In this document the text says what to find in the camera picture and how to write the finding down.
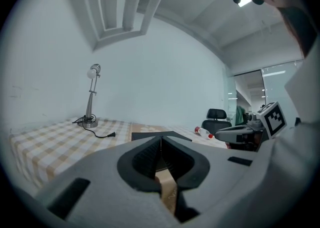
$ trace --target checkered tablecloth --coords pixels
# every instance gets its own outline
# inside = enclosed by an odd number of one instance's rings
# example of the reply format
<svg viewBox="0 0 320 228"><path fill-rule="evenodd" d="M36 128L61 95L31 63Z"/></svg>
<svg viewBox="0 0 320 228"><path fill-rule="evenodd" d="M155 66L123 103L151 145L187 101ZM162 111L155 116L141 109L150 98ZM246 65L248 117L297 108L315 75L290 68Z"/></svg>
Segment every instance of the checkered tablecloth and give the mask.
<svg viewBox="0 0 320 228"><path fill-rule="evenodd" d="M151 126L108 119L99 119L98 127L91 130L97 136L106 136L112 132L116 136L101 139L77 124L72 124L74 120L76 118L9 136L18 171L38 188L84 156L130 142L132 132L175 131L195 143L226 148L224 142L203 138L191 128Z"/></svg>

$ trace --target glass partition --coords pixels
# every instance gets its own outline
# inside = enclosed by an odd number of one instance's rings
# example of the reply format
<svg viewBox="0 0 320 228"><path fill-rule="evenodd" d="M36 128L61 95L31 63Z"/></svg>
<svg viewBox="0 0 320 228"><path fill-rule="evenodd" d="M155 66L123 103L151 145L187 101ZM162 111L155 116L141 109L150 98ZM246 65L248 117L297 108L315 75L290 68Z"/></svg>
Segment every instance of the glass partition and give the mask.
<svg viewBox="0 0 320 228"><path fill-rule="evenodd" d="M299 60L261 69L265 88L265 102L266 104L275 101L279 102L287 122L286 129L294 127L298 113L285 90L285 85L302 62L302 60Z"/></svg>
<svg viewBox="0 0 320 228"><path fill-rule="evenodd" d="M236 125L236 109L237 109L237 91L235 77L231 75L230 70L226 67L224 74L224 110L226 112L226 120L231 122L232 126Z"/></svg>

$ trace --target black rubber pad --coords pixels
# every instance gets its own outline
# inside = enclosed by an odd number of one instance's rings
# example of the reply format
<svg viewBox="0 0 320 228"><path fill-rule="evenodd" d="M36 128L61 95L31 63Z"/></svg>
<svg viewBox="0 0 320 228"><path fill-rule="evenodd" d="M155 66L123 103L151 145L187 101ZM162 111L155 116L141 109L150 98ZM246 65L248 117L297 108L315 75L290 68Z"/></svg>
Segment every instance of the black rubber pad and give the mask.
<svg viewBox="0 0 320 228"><path fill-rule="evenodd" d="M228 158L228 161L238 163L245 166L250 166L252 163L252 160L245 159L245 158L239 158L239 157L230 157Z"/></svg>
<svg viewBox="0 0 320 228"><path fill-rule="evenodd" d="M160 142L161 137L155 136L124 153L117 162L121 178L137 191L161 195L161 184L155 181L156 167L161 155Z"/></svg>
<svg viewBox="0 0 320 228"><path fill-rule="evenodd" d="M72 208L76 205L81 195L89 186L90 181L75 179L48 207L48 210L61 219L65 219Z"/></svg>

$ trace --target ceiling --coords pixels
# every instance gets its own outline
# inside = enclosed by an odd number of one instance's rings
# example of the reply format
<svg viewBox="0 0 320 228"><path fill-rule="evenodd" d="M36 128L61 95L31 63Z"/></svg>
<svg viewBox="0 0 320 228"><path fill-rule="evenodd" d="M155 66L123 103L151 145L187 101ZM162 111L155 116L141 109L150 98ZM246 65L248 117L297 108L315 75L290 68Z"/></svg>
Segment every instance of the ceiling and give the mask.
<svg viewBox="0 0 320 228"><path fill-rule="evenodd" d="M244 78L251 99L260 99L262 96L265 95L265 92L262 91L265 88L265 86L260 70L245 73L239 76Z"/></svg>
<svg viewBox="0 0 320 228"><path fill-rule="evenodd" d="M265 32L274 38L274 25L283 24L277 10L267 4L258 6L251 2L239 7L232 0L70 0L70 4L93 51L146 35L156 17L200 41L229 68L239 62L248 66L252 60L244 59L250 55L258 60L256 52L266 45ZM134 28L137 12L144 16L141 26ZM249 41L237 45L252 35L254 44ZM271 47L267 45L270 49L279 46L282 43L278 40Z"/></svg>
<svg viewBox="0 0 320 228"><path fill-rule="evenodd" d="M148 2L140 0L138 11L143 13ZM282 22L277 10L267 4L239 7L232 0L161 0L155 17L210 45L220 58L231 43Z"/></svg>

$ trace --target black cable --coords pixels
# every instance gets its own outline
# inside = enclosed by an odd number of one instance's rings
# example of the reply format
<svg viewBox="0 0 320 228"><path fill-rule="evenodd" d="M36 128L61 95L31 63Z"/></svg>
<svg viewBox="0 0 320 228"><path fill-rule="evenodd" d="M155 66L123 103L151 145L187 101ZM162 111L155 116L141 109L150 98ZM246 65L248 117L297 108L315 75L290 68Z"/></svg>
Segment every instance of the black cable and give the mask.
<svg viewBox="0 0 320 228"><path fill-rule="evenodd" d="M78 120L80 120L80 119L83 119L85 116L82 116L81 118L78 118L76 121L74 121L74 122L72 122L72 123L79 123L79 122L77 122Z"/></svg>
<svg viewBox="0 0 320 228"><path fill-rule="evenodd" d="M92 114L92 115L93 115L94 117L91 116L90 118L87 118L87 120L88 120L88 121L92 121L92 119L94 118L93 122L95 122L95 121L97 120L97 117L96 117L96 115L94 115L94 114ZM113 132L113 133L111 133L111 134L108 134L108 135L106 135L106 136L98 136L98 135L96 135L96 133L95 133L94 131L92 131L92 130L87 129L87 128L84 127L84 121L85 121L85 120L86 120L86 116L84 115L84 116L82 116L81 118L78 118L76 121L74 121L74 122L72 122L72 123L77 123L77 124L82 123L82 127L83 127L85 130L94 133L94 136L95 136L96 138L111 138L111 137L116 137L116 133L115 133L115 132Z"/></svg>

